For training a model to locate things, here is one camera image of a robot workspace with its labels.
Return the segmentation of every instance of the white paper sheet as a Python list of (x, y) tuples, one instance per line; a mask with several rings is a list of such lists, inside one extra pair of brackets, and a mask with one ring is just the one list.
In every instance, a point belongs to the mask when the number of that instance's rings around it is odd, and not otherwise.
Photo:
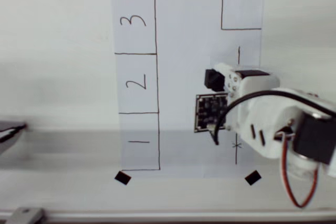
[(193, 127), (196, 95), (212, 93), (205, 69), (238, 59), (259, 65), (263, 2), (112, 0), (123, 169), (159, 177), (253, 171), (254, 152), (235, 133), (221, 132), (215, 146)]

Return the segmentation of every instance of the black cable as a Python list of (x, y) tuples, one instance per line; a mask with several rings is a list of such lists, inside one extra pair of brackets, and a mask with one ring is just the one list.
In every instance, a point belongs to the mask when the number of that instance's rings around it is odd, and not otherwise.
[(258, 92), (254, 92), (254, 93), (251, 93), (251, 94), (247, 94), (241, 98), (238, 98), (237, 100), (233, 101), (228, 107), (226, 107), (226, 109), (223, 111), (223, 114), (221, 114), (219, 117), (218, 117), (218, 121), (216, 123), (216, 126), (215, 126), (215, 130), (214, 130), (214, 133), (213, 133), (213, 140), (215, 142), (216, 145), (219, 144), (218, 142), (218, 131), (219, 131), (219, 128), (220, 126), (222, 125), (226, 115), (228, 112), (230, 112), (230, 110), (232, 110), (235, 106), (241, 104), (242, 102), (245, 102), (247, 100), (250, 100), (252, 98), (255, 98), (255, 97), (262, 97), (262, 96), (265, 96), (265, 95), (275, 95), (275, 96), (278, 96), (278, 97), (287, 97), (287, 98), (290, 98), (290, 99), (293, 99), (293, 100), (296, 100), (298, 102), (301, 102), (307, 106), (310, 106), (314, 109), (317, 109), (325, 114), (328, 114), (332, 117), (335, 117), (336, 118), (336, 113), (321, 106), (321, 105), (318, 105), (317, 103), (314, 103), (306, 98), (303, 98), (299, 95), (296, 95), (296, 94), (292, 94), (292, 93), (288, 93), (288, 92), (284, 92), (284, 91), (279, 91), (279, 90), (262, 90), (262, 91), (258, 91)]

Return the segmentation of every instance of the drawn line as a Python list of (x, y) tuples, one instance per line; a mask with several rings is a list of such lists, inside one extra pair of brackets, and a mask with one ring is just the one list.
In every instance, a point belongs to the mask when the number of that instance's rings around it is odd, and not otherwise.
[(128, 88), (128, 83), (134, 83), (134, 84), (139, 85), (139, 86), (142, 87), (143, 89), (147, 89), (147, 88), (146, 88), (146, 75), (145, 75), (145, 74), (143, 74), (143, 83), (144, 83), (144, 85), (141, 85), (140, 83), (137, 83), (136, 81), (127, 81), (127, 82), (126, 82), (126, 87), (127, 87), (127, 88)]
[(223, 30), (223, 5), (224, 5), (224, 4), (223, 4), (223, 1), (224, 1), (224, 0), (222, 0), (222, 13), (221, 13), (221, 21), (220, 21), (220, 24), (221, 24), (221, 25), (220, 25), (220, 26), (221, 26), (220, 28), (221, 28), (222, 30)]
[[(238, 65), (240, 64), (240, 46), (238, 47)], [(237, 165), (237, 154), (238, 154), (238, 134), (236, 133), (236, 165)]]
[(128, 141), (129, 143), (146, 143), (148, 144), (149, 141)]
[(154, 0), (154, 23), (155, 23), (155, 59), (156, 59), (156, 98), (157, 98), (157, 107), (158, 107), (158, 117), (157, 117), (157, 139), (158, 139), (158, 151), (159, 151), (159, 170), (161, 170), (161, 152), (160, 152), (160, 107), (159, 107), (159, 66), (158, 66), (158, 53), (157, 53), (157, 43), (158, 43), (158, 36), (157, 36), (157, 27), (156, 27), (156, 0)]
[(130, 115), (130, 114), (158, 114), (158, 112), (119, 112), (119, 114)]
[(154, 52), (149, 52), (146, 54), (139, 54), (137, 52), (115, 52), (115, 55), (156, 55)]
[(220, 28), (223, 31), (242, 31), (242, 30), (261, 30), (261, 28), (223, 28), (223, 12), (224, 12), (224, 0), (222, 0), (222, 11), (221, 11), (221, 21), (220, 21)]
[(236, 165), (237, 165), (237, 153), (238, 153), (238, 141), (237, 141), (237, 138), (238, 138), (238, 134), (236, 133)]
[(126, 19), (129, 23), (130, 23), (130, 25), (132, 25), (132, 18), (139, 18), (139, 19), (141, 19), (142, 20), (142, 22), (143, 22), (143, 24), (145, 25), (145, 26), (147, 26), (146, 25), (146, 22), (143, 20), (143, 18), (142, 17), (140, 17), (139, 15), (132, 15), (131, 17), (130, 17), (130, 19), (128, 19), (128, 18), (126, 18), (126, 17), (121, 17), (120, 18), (120, 25), (122, 25), (122, 19)]
[(238, 65), (240, 64), (240, 46), (238, 47)]
[(261, 28), (222, 28), (223, 31), (261, 30)]
[(133, 170), (160, 170), (160, 169), (123, 169), (122, 171), (133, 171)]

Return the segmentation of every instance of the number 2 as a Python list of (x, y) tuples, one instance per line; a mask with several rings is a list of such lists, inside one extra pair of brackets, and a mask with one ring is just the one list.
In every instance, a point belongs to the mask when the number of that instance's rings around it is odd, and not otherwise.
[(126, 82), (126, 87), (127, 87), (127, 88), (129, 88), (129, 87), (128, 87), (128, 83), (134, 83), (134, 84), (139, 85), (139, 86), (142, 87), (143, 89), (146, 89), (146, 75), (145, 75), (145, 74), (143, 75), (143, 85), (141, 85), (140, 83), (137, 83), (137, 82), (135, 82), (135, 81), (127, 81), (127, 82)]

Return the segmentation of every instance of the red wire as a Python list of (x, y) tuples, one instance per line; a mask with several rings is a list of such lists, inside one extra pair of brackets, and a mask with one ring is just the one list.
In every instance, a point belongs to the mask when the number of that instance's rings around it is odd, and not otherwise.
[(311, 198), (313, 197), (316, 187), (317, 187), (317, 178), (318, 178), (318, 168), (316, 168), (316, 170), (314, 171), (314, 179), (313, 179), (313, 184), (311, 186), (310, 192), (307, 196), (307, 198), (303, 201), (302, 204), (299, 204), (297, 202), (297, 200), (295, 199), (295, 196), (292, 192), (292, 189), (290, 187), (289, 181), (288, 181), (288, 177), (287, 177), (287, 138), (286, 136), (283, 137), (283, 141), (284, 141), (284, 147), (282, 149), (282, 159), (281, 159), (281, 167), (282, 167), (282, 177), (284, 179), (284, 184), (285, 184), (285, 188), (286, 191), (288, 193), (289, 198), (291, 199), (291, 201), (293, 202), (293, 204), (299, 208), (304, 208), (306, 205), (308, 205), (308, 203), (310, 202)]

